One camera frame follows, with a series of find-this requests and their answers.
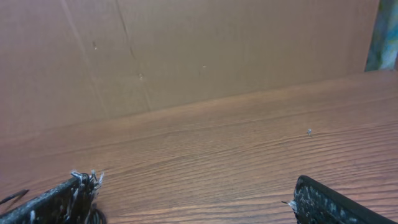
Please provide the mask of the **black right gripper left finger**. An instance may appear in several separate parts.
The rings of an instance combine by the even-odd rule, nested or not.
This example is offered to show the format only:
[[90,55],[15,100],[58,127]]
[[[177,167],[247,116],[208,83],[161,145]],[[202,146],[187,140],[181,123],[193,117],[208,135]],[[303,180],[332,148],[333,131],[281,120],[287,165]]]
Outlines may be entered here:
[[1,223],[84,223],[104,222],[104,213],[96,207],[95,199],[102,186],[99,177],[71,171],[71,179],[40,194],[22,205],[1,214]]

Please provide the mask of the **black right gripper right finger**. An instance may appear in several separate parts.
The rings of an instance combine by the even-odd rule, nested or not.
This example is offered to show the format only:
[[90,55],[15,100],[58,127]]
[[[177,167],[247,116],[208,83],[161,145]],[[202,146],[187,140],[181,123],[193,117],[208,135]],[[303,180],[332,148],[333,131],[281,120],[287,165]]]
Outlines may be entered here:
[[287,205],[298,224],[397,224],[306,175]]

